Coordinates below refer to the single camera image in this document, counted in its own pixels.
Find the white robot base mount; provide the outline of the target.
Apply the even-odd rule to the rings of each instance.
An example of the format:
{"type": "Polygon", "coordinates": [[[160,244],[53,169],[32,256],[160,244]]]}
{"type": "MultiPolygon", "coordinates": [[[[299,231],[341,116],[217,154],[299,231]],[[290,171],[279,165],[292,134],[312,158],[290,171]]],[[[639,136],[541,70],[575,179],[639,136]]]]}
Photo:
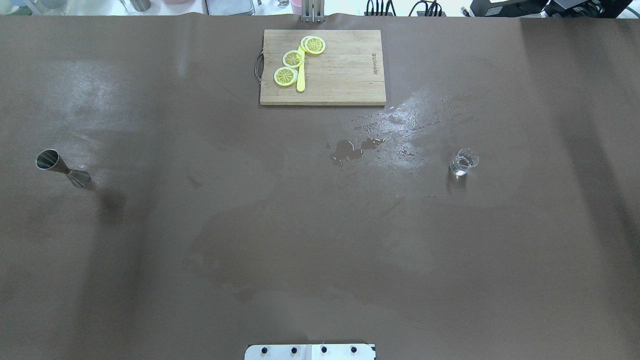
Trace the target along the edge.
{"type": "Polygon", "coordinates": [[[376,360],[374,344],[254,344],[247,347],[245,360],[376,360]]]}

